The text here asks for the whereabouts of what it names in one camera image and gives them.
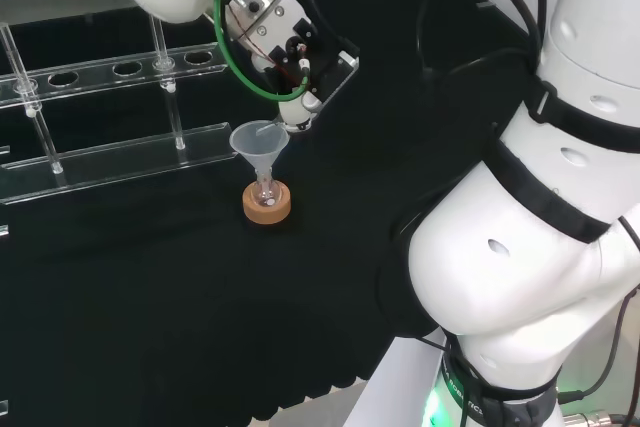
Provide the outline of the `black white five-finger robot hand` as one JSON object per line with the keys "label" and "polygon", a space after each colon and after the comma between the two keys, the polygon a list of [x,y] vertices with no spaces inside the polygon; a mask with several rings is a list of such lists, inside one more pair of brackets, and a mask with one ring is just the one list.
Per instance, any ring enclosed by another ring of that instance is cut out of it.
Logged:
{"label": "black white five-finger robot hand", "polygon": [[290,133],[311,128],[313,121],[354,76],[359,48],[350,40],[323,32],[306,19],[299,20],[283,46],[270,52],[278,67],[278,89],[294,91],[307,79],[306,92],[278,104],[278,122]]}

